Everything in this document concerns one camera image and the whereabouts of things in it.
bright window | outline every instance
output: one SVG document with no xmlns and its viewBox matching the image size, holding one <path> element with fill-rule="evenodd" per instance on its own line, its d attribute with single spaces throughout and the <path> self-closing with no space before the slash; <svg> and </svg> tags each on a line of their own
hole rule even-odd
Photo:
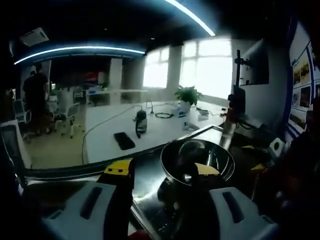
<svg viewBox="0 0 320 240">
<path fill-rule="evenodd" d="M 187 42 L 182 49 L 179 84 L 203 95 L 227 99 L 232 87 L 233 58 L 227 38 Z"/>
<path fill-rule="evenodd" d="M 147 88 L 167 87 L 169 48 L 150 52 L 145 59 L 143 86 Z"/>
</svg>

smartphone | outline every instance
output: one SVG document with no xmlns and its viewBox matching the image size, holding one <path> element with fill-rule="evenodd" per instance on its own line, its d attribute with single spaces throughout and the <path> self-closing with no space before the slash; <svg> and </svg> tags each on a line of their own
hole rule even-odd
<svg viewBox="0 0 320 240">
<path fill-rule="evenodd" d="M 136 146 L 134 141 L 132 141 L 131 138 L 125 132 L 118 132 L 115 133 L 113 136 L 121 150 L 133 149 Z"/>
</svg>

white desk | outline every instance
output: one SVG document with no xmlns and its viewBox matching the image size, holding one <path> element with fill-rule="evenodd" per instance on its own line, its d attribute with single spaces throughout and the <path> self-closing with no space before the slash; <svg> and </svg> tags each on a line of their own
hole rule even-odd
<svg viewBox="0 0 320 240">
<path fill-rule="evenodd" d="M 154 112 L 170 113 L 172 105 L 163 105 L 164 102 L 154 102 Z M 121 112 L 134 106 L 134 104 L 97 106 L 87 108 L 85 119 L 85 130 L 89 131 L 97 124 L 120 114 Z M 158 118 L 154 115 L 147 116 L 147 131 L 138 138 L 135 131 L 136 123 L 133 118 L 137 111 L 141 109 L 140 106 L 132 108 L 125 113 L 97 126 L 90 131 L 85 138 L 86 151 L 89 163 L 97 163 L 105 160 L 119 158 L 129 154 L 144 151 L 156 146 L 166 144 L 172 140 L 187 135 L 192 130 L 183 130 L 183 123 L 190 122 L 199 128 L 207 125 L 219 126 L 224 122 L 224 119 L 218 114 L 222 113 L 222 107 L 206 102 L 198 102 L 198 107 L 207 109 L 211 114 L 209 119 L 205 121 L 198 121 L 199 112 L 192 107 L 190 113 L 186 117 L 178 118 L 173 116 L 168 119 Z M 125 132 L 135 143 L 135 147 L 128 150 L 121 150 L 118 143 L 114 139 L 115 133 Z"/>
<path fill-rule="evenodd" d="M 101 90 L 99 86 L 90 87 L 88 90 L 85 91 L 85 102 L 86 104 L 89 103 L 89 97 L 95 95 L 110 95 L 110 104 L 120 104 L 121 103 L 121 93 L 147 93 L 146 90 L 139 90 L 139 89 L 106 89 Z"/>
</svg>

led light strip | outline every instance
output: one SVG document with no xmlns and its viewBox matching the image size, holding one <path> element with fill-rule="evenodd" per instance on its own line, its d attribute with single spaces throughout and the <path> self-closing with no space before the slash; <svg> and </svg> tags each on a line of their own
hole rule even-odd
<svg viewBox="0 0 320 240">
<path fill-rule="evenodd" d="M 21 63 L 24 60 L 33 58 L 35 56 L 39 56 L 42 54 L 47 54 L 47 53 L 53 53 L 53 52 L 59 52 L 59 51 L 65 51 L 65 50 L 74 50 L 74 49 L 103 49 L 103 50 L 116 50 L 116 51 L 124 51 L 124 52 L 131 52 L 131 53 L 136 53 L 136 54 L 145 54 L 144 51 L 137 51 L 137 50 L 132 50 L 132 49 L 126 49 L 126 48 L 121 48 L 121 47 L 111 47 L 111 46 L 69 46 L 69 47 L 60 47 L 60 48 L 55 48 L 55 49 L 50 49 L 46 51 L 41 51 L 29 56 L 26 56 L 19 61 L 16 61 L 14 65 Z"/>
<path fill-rule="evenodd" d="M 181 5 L 179 2 L 175 0 L 165 0 L 167 3 L 175 6 L 181 12 L 187 14 L 190 18 L 192 18 L 197 24 L 199 24 L 210 36 L 215 36 L 216 34 L 212 31 L 200 18 L 198 18 L 193 12 L 191 12 L 188 8 Z"/>
</svg>

metal bowl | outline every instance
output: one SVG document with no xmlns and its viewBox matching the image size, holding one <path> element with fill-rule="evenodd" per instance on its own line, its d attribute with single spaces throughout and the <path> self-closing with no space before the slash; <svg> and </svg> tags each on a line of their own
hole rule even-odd
<svg viewBox="0 0 320 240">
<path fill-rule="evenodd" d="M 227 181 L 235 170 L 231 154 L 221 146 L 201 139 L 183 139 L 168 143 L 161 152 L 161 165 L 174 184 L 190 186 L 190 167 L 194 163 L 211 166 Z"/>
</svg>

